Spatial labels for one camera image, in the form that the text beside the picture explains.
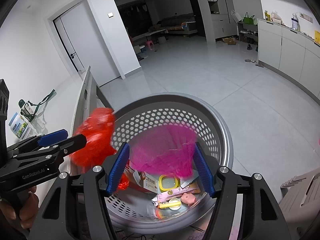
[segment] kitchen cabinet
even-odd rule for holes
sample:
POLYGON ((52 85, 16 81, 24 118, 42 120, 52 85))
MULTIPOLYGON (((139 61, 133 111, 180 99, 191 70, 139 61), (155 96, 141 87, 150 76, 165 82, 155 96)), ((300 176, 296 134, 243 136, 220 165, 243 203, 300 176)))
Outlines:
POLYGON ((234 10, 233 0, 218 0, 217 5, 220 14, 212 14, 215 38, 237 35, 237 25, 231 13, 234 10))
POLYGON ((212 24, 215 38, 237 35, 236 22, 228 18, 228 14, 212 14, 212 24))
POLYGON ((212 24, 213 24, 214 37, 216 39, 224 37, 225 36, 223 33, 224 20, 214 20, 212 21, 212 24))
POLYGON ((320 105, 320 45, 303 33, 261 19, 258 20, 258 33, 258 61, 279 69, 280 74, 285 73, 285 78, 320 105))
POLYGON ((318 97, 320 93, 320 58, 306 49, 299 83, 318 97))
POLYGON ((313 54, 316 54, 318 57, 320 57, 320 45, 318 43, 307 39, 306 49, 310 50, 313 54))
POLYGON ((282 36, 282 27, 278 24, 274 24, 272 22, 258 20, 259 30, 265 30, 279 36, 282 36))
POLYGON ((291 29, 287 29, 287 28, 283 28, 282 29, 282 37, 285 37, 287 39, 289 39, 290 41, 293 41, 297 44, 299 44, 302 47, 306 47, 306 37, 300 35, 298 32, 291 30, 291 29))
POLYGON ((280 63, 281 38, 277 34, 259 30, 258 59, 276 69, 279 69, 280 63))
POLYGON ((304 47, 282 37, 279 70, 299 82, 305 51, 304 47))

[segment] blue gripper pad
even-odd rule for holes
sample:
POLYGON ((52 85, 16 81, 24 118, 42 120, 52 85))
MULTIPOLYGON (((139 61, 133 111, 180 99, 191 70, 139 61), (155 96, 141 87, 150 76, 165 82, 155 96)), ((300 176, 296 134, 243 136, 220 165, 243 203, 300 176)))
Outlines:
POLYGON ((48 147, 60 141, 68 138, 68 132, 64 129, 46 134, 40 138, 38 145, 42 147, 48 147))
POLYGON ((198 170, 199 177, 201 179, 201 183, 204 187, 204 191, 207 192, 210 197, 213 196, 215 190, 214 190, 214 178, 213 175, 203 157, 203 154, 199 147, 196 145, 195 147, 195 153, 193 155, 193 161, 196 165, 196 168, 198 170))
POLYGON ((108 176, 108 187, 106 192, 111 195, 114 193, 119 185, 121 176, 124 172, 124 168, 129 160, 130 147, 129 144, 125 144, 122 148, 122 151, 119 153, 118 158, 116 159, 113 167, 108 176))

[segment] metal basket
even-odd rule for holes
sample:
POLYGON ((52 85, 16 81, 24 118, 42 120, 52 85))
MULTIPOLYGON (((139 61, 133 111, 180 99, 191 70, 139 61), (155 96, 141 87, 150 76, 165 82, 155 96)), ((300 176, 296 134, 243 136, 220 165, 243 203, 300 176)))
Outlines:
MULTIPOLYGON (((118 150, 141 132, 159 125, 182 124, 197 132, 198 142, 207 155, 220 165, 232 168, 233 146, 228 127, 220 114, 208 103, 187 94, 161 93, 139 99, 115 113, 115 132, 111 145, 118 150)), ((215 200, 207 193, 179 213, 166 212, 158 218, 147 214, 153 206, 154 195, 128 188, 105 198, 112 224, 134 233, 160 234, 185 228, 203 217, 214 206, 215 200)))

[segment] green bag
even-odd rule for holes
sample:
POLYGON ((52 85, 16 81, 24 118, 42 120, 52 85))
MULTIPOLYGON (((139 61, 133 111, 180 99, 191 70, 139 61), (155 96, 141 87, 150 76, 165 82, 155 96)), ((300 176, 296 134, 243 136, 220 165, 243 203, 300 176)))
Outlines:
POLYGON ((246 13, 244 18, 243 18, 243 22, 246 23, 246 24, 253 24, 253 18, 254 18, 254 15, 249 17, 248 13, 246 13))

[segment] dark doorway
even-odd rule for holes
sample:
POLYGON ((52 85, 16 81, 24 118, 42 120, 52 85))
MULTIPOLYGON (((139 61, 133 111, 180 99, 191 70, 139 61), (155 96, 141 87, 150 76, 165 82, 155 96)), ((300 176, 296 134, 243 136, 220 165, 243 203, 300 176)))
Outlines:
POLYGON ((118 7, 121 19, 131 37, 148 32, 152 20, 145 1, 137 1, 118 7))
POLYGON ((198 0, 190 0, 190 3, 191 3, 193 15, 195 16, 198 35, 205 37, 204 24, 203 24, 201 10, 200 10, 198 0))

